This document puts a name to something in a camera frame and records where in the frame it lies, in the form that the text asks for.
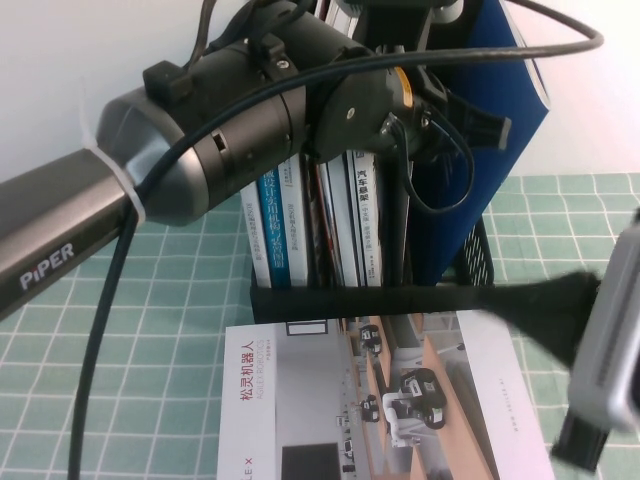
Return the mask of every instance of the green grid mat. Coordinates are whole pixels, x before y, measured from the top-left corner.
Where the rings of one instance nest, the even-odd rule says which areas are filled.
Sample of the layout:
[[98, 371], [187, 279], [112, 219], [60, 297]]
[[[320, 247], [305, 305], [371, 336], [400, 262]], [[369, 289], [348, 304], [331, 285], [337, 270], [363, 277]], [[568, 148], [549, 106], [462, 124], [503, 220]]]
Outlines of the green grid mat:
[[[508, 179], [485, 215], [496, 281], [602, 272], [638, 205], [640, 175]], [[0, 323], [1, 480], [65, 478], [73, 394], [112, 251]], [[92, 390], [83, 478], [215, 479], [224, 329], [252, 322], [239, 197], [187, 228], [144, 225], [131, 253]], [[514, 346], [551, 445], [568, 374], [529, 339], [515, 335]], [[635, 478], [639, 437], [609, 443], [595, 478]]]

